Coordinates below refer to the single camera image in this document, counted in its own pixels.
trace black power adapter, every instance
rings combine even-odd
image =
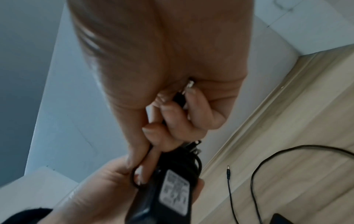
[[[149,182],[136,194],[126,224],[191,222],[192,192],[202,169],[196,149],[199,143],[192,142],[161,155]]]

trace power cord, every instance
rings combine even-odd
[[[271,159],[281,155],[281,154],[284,154],[286,152],[291,152],[291,151],[294,151],[294,150],[298,150],[298,149],[304,149],[304,148],[309,148],[309,149],[315,149],[315,150],[329,150],[329,151],[333,151],[333,152],[336,152],[336,153],[341,153],[341,154],[344,154],[346,156],[351,156],[352,158],[354,158],[354,153],[348,151],[348,150],[345,150],[345,149],[341,149],[341,148],[337,148],[337,147],[331,147],[331,146],[325,146],[325,145],[299,145],[299,146],[296,146],[296,147],[293,147],[293,148],[288,148],[288,149],[284,149],[284,150],[281,150],[279,152],[276,152],[274,153],[273,155],[271,155],[270,157],[266,158],[265,160],[263,160],[259,165],[258,167],[253,171],[252,173],[252,176],[251,176],[251,195],[252,195],[252,199],[253,199],[253,203],[254,203],[254,207],[256,209],[256,213],[257,213],[257,217],[258,217],[258,220],[259,220],[259,223],[260,224],[263,224],[262,222],[262,218],[261,218],[261,215],[259,213],[259,209],[258,209],[258,205],[257,205],[257,200],[256,200],[256,197],[254,195],[254,191],[253,191],[253,179],[254,179],[254,176],[256,175],[256,173],[258,172],[258,170],[268,161],[270,161]],[[233,217],[235,219],[235,222],[236,224],[239,224],[237,218],[236,218],[236,215],[235,215],[235,211],[233,209],[233,203],[232,203],[232,197],[231,197],[231,190],[230,190],[230,167],[228,166],[228,169],[226,170],[226,175],[227,175],[227,178],[228,178],[228,186],[229,186],[229,195],[230,195],[230,202],[231,202],[231,209],[232,209],[232,214],[233,214]]]

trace human hand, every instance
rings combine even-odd
[[[129,181],[126,158],[115,159],[79,184],[39,224],[124,223],[136,189]],[[199,179],[192,195],[197,200],[204,181]]]
[[[85,57],[129,144],[142,182],[162,151],[228,118],[247,75],[252,0],[68,0]],[[170,100],[185,95],[188,114]],[[146,107],[152,104],[149,124]],[[159,124],[162,119],[167,126]]]

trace white label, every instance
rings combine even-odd
[[[188,213],[189,182],[172,170],[167,170],[160,193],[160,202],[182,216]]]

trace wooden floor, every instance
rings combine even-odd
[[[206,166],[193,224],[234,223],[226,168],[240,224],[259,223],[250,177],[266,157],[289,147],[322,144],[354,152],[354,47],[302,57],[283,85]],[[354,223],[354,159],[300,150],[265,164],[254,180],[264,223],[280,213],[296,224]]]

